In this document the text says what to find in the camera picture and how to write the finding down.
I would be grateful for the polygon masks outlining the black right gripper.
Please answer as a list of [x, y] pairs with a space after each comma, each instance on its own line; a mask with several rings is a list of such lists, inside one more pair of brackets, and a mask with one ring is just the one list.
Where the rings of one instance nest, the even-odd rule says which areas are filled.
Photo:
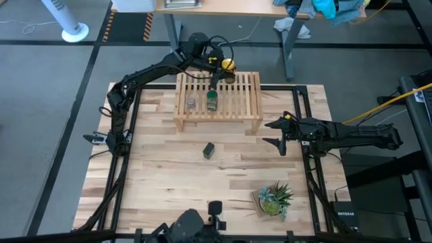
[[275, 146], [281, 156], [286, 156], [286, 140], [313, 141], [317, 138], [317, 120], [311, 117], [296, 119], [291, 115], [285, 115], [275, 121], [266, 123], [265, 127], [284, 128], [281, 140], [262, 138], [265, 142]]

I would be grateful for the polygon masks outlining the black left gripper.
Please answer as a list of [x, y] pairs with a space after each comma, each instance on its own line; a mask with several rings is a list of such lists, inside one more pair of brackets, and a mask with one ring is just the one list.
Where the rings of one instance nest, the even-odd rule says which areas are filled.
[[212, 73], [210, 79], [210, 88], [215, 90], [219, 81], [220, 73], [216, 72], [221, 69], [221, 62], [225, 59], [223, 51], [220, 48], [206, 47], [202, 54], [202, 62], [205, 67]]

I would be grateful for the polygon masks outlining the green-lid oregano jar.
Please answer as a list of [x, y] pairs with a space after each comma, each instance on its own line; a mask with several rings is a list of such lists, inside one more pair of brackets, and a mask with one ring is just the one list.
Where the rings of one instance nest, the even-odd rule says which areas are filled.
[[215, 90], [207, 92], [207, 110], [216, 111], [218, 105], [218, 94]]

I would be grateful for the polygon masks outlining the yellow-lid onion spice jar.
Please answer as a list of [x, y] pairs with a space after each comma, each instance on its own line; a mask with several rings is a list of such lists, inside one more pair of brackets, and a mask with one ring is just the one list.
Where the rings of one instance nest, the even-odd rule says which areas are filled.
[[236, 66], [233, 59], [224, 59], [221, 62], [221, 69], [224, 71], [224, 80], [226, 84], [233, 84], [236, 81]]

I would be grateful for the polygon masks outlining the dark green spice tin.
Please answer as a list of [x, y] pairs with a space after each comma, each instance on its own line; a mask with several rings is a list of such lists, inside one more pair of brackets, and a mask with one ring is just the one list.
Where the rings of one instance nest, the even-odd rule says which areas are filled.
[[203, 157], [205, 159], [210, 159], [215, 152], [215, 145], [212, 142], [209, 142], [206, 147], [203, 149]]

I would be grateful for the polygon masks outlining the wooden slatted shelf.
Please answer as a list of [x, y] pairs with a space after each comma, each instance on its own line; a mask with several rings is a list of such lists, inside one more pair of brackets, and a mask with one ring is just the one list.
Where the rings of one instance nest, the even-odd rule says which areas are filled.
[[[178, 74], [175, 88], [173, 120], [177, 130], [184, 129], [185, 122], [245, 122], [251, 123], [255, 135], [263, 120], [262, 92], [259, 73], [236, 72], [236, 81], [217, 85], [216, 111], [207, 110], [207, 92], [210, 91], [210, 73], [193, 71], [191, 76]], [[196, 107], [188, 109], [186, 99], [194, 98]]]

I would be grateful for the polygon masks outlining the potted succulent plant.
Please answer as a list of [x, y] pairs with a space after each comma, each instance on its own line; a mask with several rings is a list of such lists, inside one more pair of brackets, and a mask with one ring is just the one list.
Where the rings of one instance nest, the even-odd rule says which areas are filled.
[[281, 220], [285, 221], [293, 195], [288, 184], [277, 181], [274, 185], [264, 186], [259, 190], [259, 206], [265, 215], [280, 216]]

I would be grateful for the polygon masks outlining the wooden desk with grey legs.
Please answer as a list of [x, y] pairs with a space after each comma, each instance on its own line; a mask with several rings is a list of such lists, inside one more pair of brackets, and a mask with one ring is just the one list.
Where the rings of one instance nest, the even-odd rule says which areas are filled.
[[[202, 7], [191, 9], [166, 9], [164, 0], [157, 0], [156, 10], [153, 12], [138, 12], [146, 14], [163, 14], [167, 29], [170, 47], [174, 49], [179, 45], [181, 22], [175, 21], [173, 14], [192, 15], [221, 15], [221, 16], [258, 16], [258, 17], [284, 17], [288, 13], [285, 7], [274, 6], [272, 0], [201, 0]], [[118, 12], [113, 4], [112, 11]], [[310, 20], [305, 13], [299, 13], [294, 18], [294, 24], [290, 31], [283, 31], [282, 49], [286, 73], [286, 80], [294, 80], [294, 62], [292, 49], [300, 31], [301, 24]]]

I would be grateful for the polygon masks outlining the stack of books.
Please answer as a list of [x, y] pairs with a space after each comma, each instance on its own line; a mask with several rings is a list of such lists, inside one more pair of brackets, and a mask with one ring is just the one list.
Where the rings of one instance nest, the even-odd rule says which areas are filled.
[[201, 0], [164, 0], [166, 9], [191, 9], [202, 7]]

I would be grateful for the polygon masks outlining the white cloth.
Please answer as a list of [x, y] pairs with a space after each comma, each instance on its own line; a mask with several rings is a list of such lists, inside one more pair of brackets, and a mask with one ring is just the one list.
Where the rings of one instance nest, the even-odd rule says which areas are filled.
[[[280, 20], [276, 20], [274, 23], [274, 29], [279, 32], [290, 31], [294, 24], [294, 19], [291, 17], [283, 18]], [[301, 24], [300, 31], [297, 36], [298, 39], [310, 39], [310, 30], [304, 25]]]

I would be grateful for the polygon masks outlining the black mat with hazard stripes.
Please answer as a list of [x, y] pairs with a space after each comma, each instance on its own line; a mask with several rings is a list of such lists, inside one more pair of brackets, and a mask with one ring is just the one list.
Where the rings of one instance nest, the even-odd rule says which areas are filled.
[[149, 41], [153, 23], [152, 13], [111, 12], [105, 27], [104, 43]]

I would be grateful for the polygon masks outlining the black Netgear router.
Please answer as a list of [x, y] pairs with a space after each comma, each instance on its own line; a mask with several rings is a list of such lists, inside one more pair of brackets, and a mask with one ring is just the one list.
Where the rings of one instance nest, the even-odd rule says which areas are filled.
[[339, 219], [352, 231], [358, 233], [358, 218], [353, 204], [350, 201], [334, 201], [332, 206]]

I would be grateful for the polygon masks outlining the white box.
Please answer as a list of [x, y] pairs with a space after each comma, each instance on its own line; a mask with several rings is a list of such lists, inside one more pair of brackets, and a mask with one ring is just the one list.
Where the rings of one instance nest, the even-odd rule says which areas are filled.
[[157, 0], [111, 0], [118, 12], [138, 13], [156, 10]]

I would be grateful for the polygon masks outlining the black side table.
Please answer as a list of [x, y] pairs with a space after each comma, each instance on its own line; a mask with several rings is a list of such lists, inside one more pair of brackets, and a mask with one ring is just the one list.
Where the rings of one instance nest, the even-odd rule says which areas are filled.
[[432, 235], [432, 125], [423, 103], [418, 103], [414, 94], [405, 98], [416, 138], [426, 159], [426, 168], [412, 172], [418, 190], [429, 232]]

